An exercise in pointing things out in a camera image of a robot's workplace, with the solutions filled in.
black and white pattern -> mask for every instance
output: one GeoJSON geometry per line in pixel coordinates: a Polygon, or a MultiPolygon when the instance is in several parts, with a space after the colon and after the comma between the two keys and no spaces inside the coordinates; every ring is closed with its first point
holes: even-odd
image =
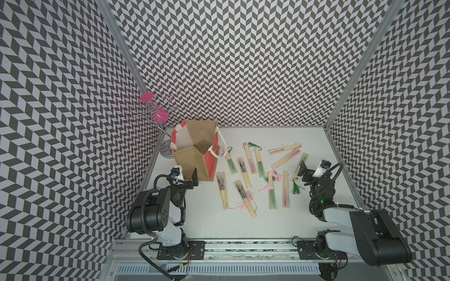
{"type": "Polygon", "coordinates": [[[92,0],[0,1],[0,279],[95,278],[143,178],[150,127],[92,0]]]}
{"type": "Polygon", "coordinates": [[[184,119],[323,125],[389,0],[109,0],[147,82],[184,119]]]}
{"type": "Polygon", "coordinates": [[[366,205],[391,212],[412,280],[450,280],[450,5],[407,1],[332,127],[366,205]]]}

paper bag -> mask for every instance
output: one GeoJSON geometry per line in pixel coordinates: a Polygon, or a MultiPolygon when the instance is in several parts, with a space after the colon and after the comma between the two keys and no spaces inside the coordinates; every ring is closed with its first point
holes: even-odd
{"type": "Polygon", "coordinates": [[[176,164],[183,168],[183,177],[186,180],[191,180],[195,168],[199,181],[214,180],[217,159],[226,156],[226,153],[218,156],[218,135],[225,143],[217,121],[185,120],[173,130],[173,155],[176,164]]]}

red wire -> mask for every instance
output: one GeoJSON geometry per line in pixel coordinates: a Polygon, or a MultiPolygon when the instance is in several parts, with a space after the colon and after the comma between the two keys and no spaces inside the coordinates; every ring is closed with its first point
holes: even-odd
{"type": "Polygon", "coordinates": [[[188,264],[186,264],[186,266],[187,266],[187,268],[186,268],[186,274],[188,274],[188,272],[189,272],[189,261],[191,260],[191,256],[192,256],[192,253],[193,253],[193,249],[191,248],[191,254],[189,255],[189,258],[188,258],[188,264]]]}

wire rack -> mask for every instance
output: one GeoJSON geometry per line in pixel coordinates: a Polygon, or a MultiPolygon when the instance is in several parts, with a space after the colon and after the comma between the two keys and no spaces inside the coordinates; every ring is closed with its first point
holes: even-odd
{"type": "Polygon", "coordinates": [[[134,104],[130,107],[130,115],[129,122],[133,125],[138,124],[140,118],[150,117],[146,123],[153,123],[157,128],[157,137],[158,140],[162,140],[162,146],[160,149],[160,154],[166,158],[173,158],[173,151],[170,146],[172,136],[166,132],[168,116],[164,116],[165,113],[170,113],[174,111],[172,106],[168,106],[169,99],[165,100],[162,105],[157,105],[154,102],[147,101],[139,104],[134,104]],[[137,113],[139,109],[143,109],[144,112],[137,113]]]}

bag handle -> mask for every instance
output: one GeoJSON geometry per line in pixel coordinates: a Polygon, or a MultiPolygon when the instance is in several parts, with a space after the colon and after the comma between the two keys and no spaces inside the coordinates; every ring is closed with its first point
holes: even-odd
{"type": "MultiPolygon", "coordinates": [[[[220,138],[223,140],[225,147],[227,147],[227,146],[226,146],[225,139],[224,139],[224,136],[222,136],[222,133],[219,131],[219,126],[216,127],[216,130],[214,131],[214,133],[219,133],[219,136],[220,136],[220,138]]],[[[217,159],[224,158],[224,157],[227,155],[227,153],[228,153],[228,151],[225,149],[224,154],[223,154],[222,156],[218,156],[218,155],[214,152],[214,150],[212,149],[212,145],[208,148],[208,151],[210,151],[211,154],[212,154],[215,158],[217,158],[217,159]]]]}

